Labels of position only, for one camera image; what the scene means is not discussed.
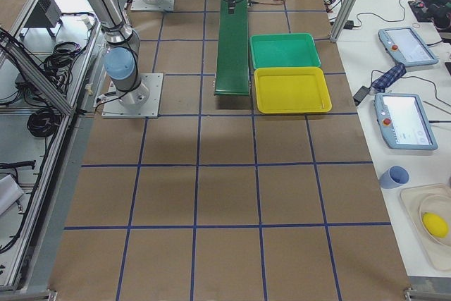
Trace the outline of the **green plastic tray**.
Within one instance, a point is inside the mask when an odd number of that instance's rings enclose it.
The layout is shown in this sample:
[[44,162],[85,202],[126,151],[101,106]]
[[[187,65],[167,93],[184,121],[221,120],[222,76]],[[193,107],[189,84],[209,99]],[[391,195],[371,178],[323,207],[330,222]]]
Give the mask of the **green plastic tray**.
[[252,35],[249,43],[254,68],[321,66],[309,33]]

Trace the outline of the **green conveyor belt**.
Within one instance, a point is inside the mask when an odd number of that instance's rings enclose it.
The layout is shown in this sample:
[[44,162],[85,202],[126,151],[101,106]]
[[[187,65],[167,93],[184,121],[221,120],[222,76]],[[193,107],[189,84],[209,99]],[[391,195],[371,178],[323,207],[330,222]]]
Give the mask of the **green conveyor belt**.
[[221,3],[215,95],[249,95],[247,1],[239,1],[233,14]]

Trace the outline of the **yellow plastic tray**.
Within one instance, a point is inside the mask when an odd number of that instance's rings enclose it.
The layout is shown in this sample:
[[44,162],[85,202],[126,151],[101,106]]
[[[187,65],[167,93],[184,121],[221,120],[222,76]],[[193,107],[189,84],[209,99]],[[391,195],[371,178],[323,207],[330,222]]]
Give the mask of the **yellow plastic tray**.
[[325,113],[332,109],[319,67],[258,68],[254,85],[257,108],[265,114]]

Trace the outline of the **black power adapter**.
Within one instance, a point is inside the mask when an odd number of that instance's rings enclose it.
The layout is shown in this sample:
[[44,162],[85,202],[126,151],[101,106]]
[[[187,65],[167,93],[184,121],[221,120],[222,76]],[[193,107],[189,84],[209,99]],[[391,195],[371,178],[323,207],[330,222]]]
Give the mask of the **black power adapter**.
[[370,88],[366,86],[361,86],[357,92],[353,95],[353,101],[355,106],[359,106],[366,96],[369,94]]

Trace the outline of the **blue checkered cloth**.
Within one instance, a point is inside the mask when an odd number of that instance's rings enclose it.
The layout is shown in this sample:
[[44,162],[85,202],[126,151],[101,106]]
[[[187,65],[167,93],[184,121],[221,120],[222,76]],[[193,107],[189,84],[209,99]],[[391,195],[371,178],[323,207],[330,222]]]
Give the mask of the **blue checkered cloth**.
[[373,93],[385,92],[394,82],[399,80],[405,73],[406,68],[403,63],[398,63],[390,70],[382,74],[379,78],[374,80],[371,84],[371,90]]

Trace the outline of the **teach pendant far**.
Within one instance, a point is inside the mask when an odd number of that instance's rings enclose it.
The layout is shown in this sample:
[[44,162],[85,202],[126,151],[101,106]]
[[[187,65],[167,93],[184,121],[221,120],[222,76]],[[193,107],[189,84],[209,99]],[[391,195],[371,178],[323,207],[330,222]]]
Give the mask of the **teach pendant far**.
[[405,67],[438,63],[438,58],[412,27],[380,29],[378,38],[390,57]]

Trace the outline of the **teach pendant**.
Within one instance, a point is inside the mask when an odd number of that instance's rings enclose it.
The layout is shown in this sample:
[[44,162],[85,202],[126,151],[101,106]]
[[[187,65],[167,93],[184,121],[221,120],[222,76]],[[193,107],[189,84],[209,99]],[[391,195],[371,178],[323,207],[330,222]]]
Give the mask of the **teach pendant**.
[[419,95],[378,93],[374,97],[374,109],[381,135],[389,148],[438,148]]
[[438,58],[412,27],[380,29],[378,38],[390,57],[405,67],[438,63]]

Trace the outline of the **teach pendant near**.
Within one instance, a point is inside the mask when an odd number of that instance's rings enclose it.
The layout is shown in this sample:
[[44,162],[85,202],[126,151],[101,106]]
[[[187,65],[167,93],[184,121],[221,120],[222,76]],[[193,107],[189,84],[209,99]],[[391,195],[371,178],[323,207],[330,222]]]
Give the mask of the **teach pendant near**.
[[438,148],[419,95],[378,93],[374,97],[374,109],[381,135],[389,148]]

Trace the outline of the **blue plastic cup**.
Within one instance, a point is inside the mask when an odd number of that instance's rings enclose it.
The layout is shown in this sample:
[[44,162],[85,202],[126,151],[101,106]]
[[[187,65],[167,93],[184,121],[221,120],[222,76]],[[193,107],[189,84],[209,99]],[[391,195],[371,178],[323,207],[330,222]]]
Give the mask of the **blue plastic cup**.
[[379,178],[380,186],[383,189],[398,188],[409,182],[409,173],[401,166],[391,166]]

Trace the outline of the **beige tray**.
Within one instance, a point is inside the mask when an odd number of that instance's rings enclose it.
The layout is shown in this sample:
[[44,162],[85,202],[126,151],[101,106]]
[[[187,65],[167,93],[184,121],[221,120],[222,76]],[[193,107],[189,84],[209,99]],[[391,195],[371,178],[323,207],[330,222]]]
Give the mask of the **beige tray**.
[[[450,187],[434,184],[405,188],[400,198],[433,268],[450,272]],[[438,216],[447,226],[447,232],[432,234],[432,227],[424,223],[425,214]]]

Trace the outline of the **yellow lemon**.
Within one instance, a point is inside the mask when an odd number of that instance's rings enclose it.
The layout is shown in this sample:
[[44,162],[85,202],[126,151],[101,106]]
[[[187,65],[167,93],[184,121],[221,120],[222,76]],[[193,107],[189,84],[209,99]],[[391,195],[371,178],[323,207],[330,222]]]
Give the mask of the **yellow lemon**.
[[422,216],[425,229],[437,238],[445,238],[449,232],[448,224],[441,216],[426,212]]

